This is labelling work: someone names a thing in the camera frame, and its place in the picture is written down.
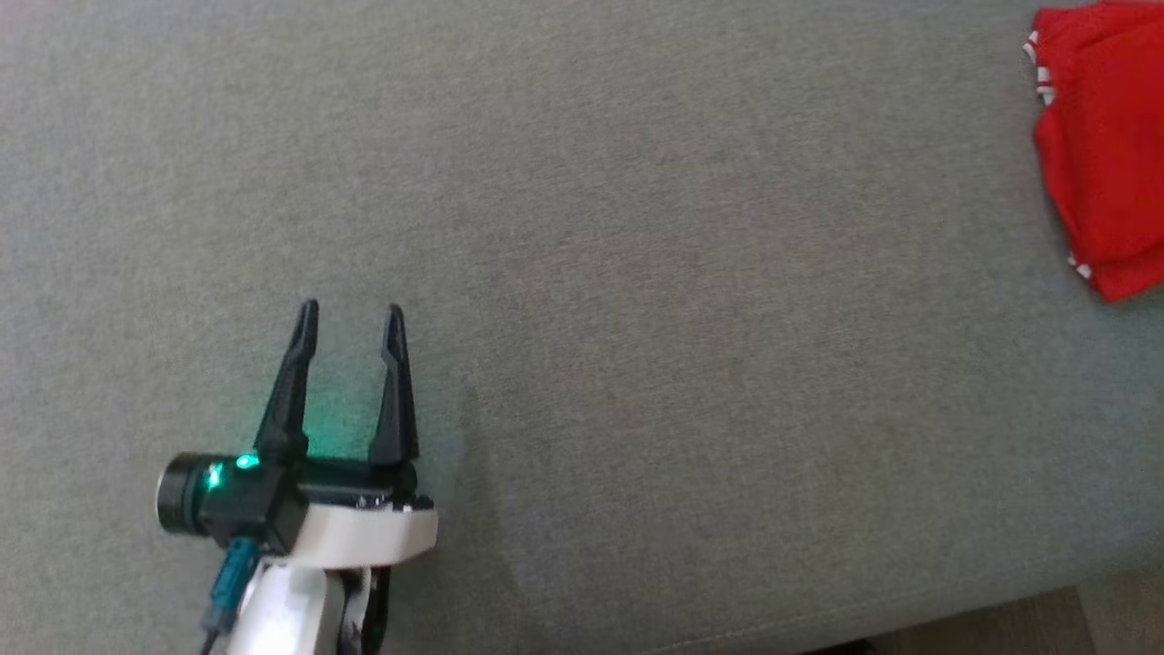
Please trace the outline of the red and white jersey garment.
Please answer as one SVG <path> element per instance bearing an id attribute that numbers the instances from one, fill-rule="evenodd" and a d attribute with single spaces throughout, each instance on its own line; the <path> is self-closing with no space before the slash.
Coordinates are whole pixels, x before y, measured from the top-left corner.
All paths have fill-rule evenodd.
<path id="1" fill-rule="evenodd" d="M 1096 0 L 1035 14 L 1050 97 L 1036 127 L 1049 194 L 1078 265 L 1164 242 L 1164 3 Z"/>

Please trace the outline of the grey fabric sofa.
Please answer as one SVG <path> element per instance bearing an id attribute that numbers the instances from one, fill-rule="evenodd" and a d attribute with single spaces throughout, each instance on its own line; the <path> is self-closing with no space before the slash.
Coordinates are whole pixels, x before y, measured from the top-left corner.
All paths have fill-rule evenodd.
<path id="1" fill-rule="evenodd" d="M 797 652 L 1164 558 L 1164 296 L 1069 268 L 1052 0 L 0 0 L 0 655 L 196 654 L 156 522 L 405 311 L 386 650 Z"/>

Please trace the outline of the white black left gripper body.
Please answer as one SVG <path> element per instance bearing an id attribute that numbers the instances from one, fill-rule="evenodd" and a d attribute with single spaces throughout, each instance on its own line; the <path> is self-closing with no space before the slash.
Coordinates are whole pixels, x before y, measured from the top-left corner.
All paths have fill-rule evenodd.
<path id="1" fill-rule="evenodd" d="M 396 567 L 436 546 L 439 514 L 418 493 L 412 463 L 308 460 L 298 487 L 308 500 L 288 562 L 315 569 Z"/>

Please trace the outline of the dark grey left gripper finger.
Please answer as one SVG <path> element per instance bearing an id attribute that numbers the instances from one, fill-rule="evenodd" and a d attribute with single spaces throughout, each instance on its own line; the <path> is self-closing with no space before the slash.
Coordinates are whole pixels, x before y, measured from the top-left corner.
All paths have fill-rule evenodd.
<path id="1" fill-rule="evenodd" d="M 301 302 L 274 390 L 267 399 L 265 415 L 254 440 L 254 451 L 262 463 L 296 463 L 304 460 L 308 451 L 304 419 L 308 364 L 315 356 L 318 319 L 319 302 L 314 298 Z"/>
<path id="2" fill-rule="evenodd" d="M 381 358 L 386 365 L 381 410 L 367 460 L 395 467 L 418 458 L 418 426 L 404 311 L 392 302 L 386 314 Z"/>

